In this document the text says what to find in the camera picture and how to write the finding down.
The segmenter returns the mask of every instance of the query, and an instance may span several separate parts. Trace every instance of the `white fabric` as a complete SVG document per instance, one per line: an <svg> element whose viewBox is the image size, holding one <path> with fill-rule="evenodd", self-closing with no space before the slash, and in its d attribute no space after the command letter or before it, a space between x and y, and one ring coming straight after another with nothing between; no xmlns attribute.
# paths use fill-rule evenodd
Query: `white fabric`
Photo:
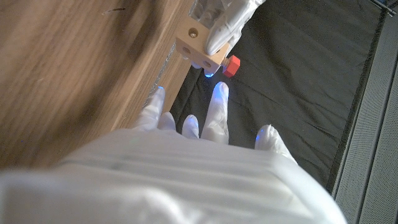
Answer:
<svg viewBox="0 0 398 224"><path fill-rule="evenodd" d="M346 223L273 127L259 131L257 150L227 145L225 83L213 91L202 139L193 115L182 135L170 113L160 115L164 98L159 88L132 129L52 170L1 174L0 223Z"/></svg>
<svg viewBox="0 0 398 224"><path fill-rule="evenodd" d="M198 0L191 16L210 29L205 52L213 55L228 42L229 49L226 53L228 55L241 38L244 25L265 1ZM200 68L193 62L192 66Z"/></svg>

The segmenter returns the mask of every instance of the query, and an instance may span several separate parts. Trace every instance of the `black fabric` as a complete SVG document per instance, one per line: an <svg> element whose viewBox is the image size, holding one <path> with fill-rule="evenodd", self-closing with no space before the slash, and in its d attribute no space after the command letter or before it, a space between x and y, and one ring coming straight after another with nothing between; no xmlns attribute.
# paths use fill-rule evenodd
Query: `black fabric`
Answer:
<svg viewBox="0 0 398 224"><path fill-rule="evenodd" d="M229 143L254 148L272 124L309 174L326 186L373 39L379 9L362 1L269 0L245 25L228 79L191 68L171 112L181 131L194 114L202 129L213 87L229 86Z"/></svg>

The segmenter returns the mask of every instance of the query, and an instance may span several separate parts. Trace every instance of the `wooden surface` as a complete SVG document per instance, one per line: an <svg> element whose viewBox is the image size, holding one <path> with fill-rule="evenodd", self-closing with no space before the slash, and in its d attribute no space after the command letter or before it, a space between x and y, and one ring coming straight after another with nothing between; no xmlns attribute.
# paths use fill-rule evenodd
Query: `wooden surface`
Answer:
<svg viewBox="0 0 398 224"><path fill-rule="evenodd" d="M0 167L47 167L148 97L192 0L0 1ZM190 66L174 52L168 110Z"/></svg>

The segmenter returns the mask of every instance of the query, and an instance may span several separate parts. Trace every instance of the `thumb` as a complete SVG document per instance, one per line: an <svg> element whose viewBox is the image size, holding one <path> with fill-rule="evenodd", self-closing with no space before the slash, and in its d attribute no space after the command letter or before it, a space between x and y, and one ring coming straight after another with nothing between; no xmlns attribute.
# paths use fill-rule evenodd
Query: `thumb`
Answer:
<svg viewBox="0 0 398 224"><path fill-rule="evenodd" d="M257 4L247 0L234 0L214 23L210 29L205 45L205 52L208 55L215 54L225 43L233 39L228 52L241 36L241 29L246 21L256 10Z"/></svg>
<svg viewBox="0 0 398 224"><path fill-rule="evenodd" d="M296 160L290 154L285 143L280 137L278 131L271 125L265 125L260 129L256 138L256 145L254 146L254 149L276 152L297 164Z"/></svg>

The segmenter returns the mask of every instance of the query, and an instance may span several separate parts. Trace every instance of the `red hexagonal piece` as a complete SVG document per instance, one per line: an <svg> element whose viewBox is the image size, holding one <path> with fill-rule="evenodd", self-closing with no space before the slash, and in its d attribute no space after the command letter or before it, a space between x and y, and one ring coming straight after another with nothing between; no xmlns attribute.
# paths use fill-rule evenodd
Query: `red hexagonal piece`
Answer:
<svg viewBox="0 0 398 224"><path fill-rule="evenodd" d="M235 55L232 55L228 60L228 66L224 67L223 74L228 78L231 78L235 75L236 71L238 71L239 66L241 66L241 60Z"/></svg>

